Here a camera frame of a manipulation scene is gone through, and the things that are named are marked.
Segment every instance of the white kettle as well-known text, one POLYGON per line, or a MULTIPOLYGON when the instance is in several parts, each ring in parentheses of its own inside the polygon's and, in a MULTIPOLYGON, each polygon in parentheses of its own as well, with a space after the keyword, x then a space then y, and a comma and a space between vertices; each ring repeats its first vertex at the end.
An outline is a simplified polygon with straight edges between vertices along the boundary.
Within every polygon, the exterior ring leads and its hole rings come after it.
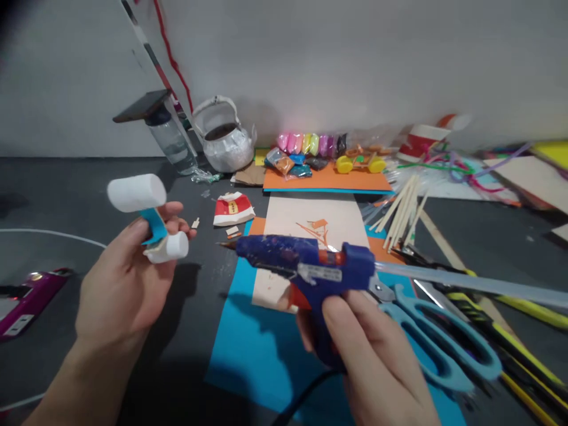
POLYGON ((237 108, 230 98, 214 96, 200 104, 193 112, 193 127, 201 135, 204 142, 203 152, 217 172, 236 172, 252 161, 256 139, 254 126, 251 138, 242 127, 237 116, 237 108), (218 125, 211 130, 202 130, 197 125, 197 116, 206 109, 222 104, 227 104, 233 109, 233 121, 218 125))

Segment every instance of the scissors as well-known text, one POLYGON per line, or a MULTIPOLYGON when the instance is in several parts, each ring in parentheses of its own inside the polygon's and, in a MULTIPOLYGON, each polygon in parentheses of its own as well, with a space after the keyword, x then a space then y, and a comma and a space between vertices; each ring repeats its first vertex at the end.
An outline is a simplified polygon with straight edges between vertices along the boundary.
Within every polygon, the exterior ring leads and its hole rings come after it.
POLYGON ((501 361, 477 331, 452 312, 428 301, 406 297, 402 290, 403 286, 398 284, 393 291, 378 278, 369 286, 370 293, 381 301, 379 308, 416 340, 438 367, 438 371, 432 371, 419 361, 430 383, 448 391, 470 393, 475 385, 468 374, 489 381, 499 377, 501 361), (457 327, 476 349, 477 359, 422 311, 435 314, 457 327))

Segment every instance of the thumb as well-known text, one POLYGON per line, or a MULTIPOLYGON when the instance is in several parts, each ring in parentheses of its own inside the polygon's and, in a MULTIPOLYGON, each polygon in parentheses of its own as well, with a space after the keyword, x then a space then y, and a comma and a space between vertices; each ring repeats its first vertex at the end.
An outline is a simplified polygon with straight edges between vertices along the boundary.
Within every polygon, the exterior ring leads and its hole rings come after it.
POLYGON ((117 266, 127 266, 146 240, 150 227, 143 218, 138 218, 114 239, 106 248, 111 262, 117 266))

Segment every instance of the hand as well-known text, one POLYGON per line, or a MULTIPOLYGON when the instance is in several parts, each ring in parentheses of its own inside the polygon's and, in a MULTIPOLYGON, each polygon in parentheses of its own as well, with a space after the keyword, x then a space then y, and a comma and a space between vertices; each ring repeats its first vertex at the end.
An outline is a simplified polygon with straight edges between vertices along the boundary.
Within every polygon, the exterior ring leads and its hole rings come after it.
MULTIPOLYGON (((197 232, 178 218, 182 210, 180 202, 158 208, 169 234, 182 231, 191 240, 197 232)), ((149 232, 148 222, 136 219, 108 245, 85 276, 75 324, 79 341, 101 347, 132 337, 145 338, 158 319, 172 285, 176 260, 150 263, 141 245, 149 232)))
MULTIPOLYGON (((325 323, 347 369, 345 387, 359 426, 439 426, 418 360, 402 328, 358 291, 327 298, 325 323)), ((314 351, 309 311, 296 317, 314 351)))

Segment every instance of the black power cord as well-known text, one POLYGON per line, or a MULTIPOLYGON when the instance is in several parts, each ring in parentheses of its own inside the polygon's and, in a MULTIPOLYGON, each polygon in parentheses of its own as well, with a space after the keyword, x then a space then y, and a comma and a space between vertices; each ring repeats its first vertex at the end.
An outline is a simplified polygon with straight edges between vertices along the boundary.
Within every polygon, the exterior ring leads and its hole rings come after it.
POLYGON ((282 411, 278 415, 278 417, 276 417, 271 426, 286 426, 288 423, 290 423, 290 420, 292 419, 292 417, 294 417, 294 414, 296 414, 298 408, 300 408, 300 406, 306 401, 306 399, 308 399, 314 389, 330 377, 336 376, 338 374, 338 371, 327 371, 316 377, 315 380, 310 383, 309 386, 300 394, 300 396, 292 401, 290 405, 288 405, 288 407, 286 407, 286 409, 282 411))

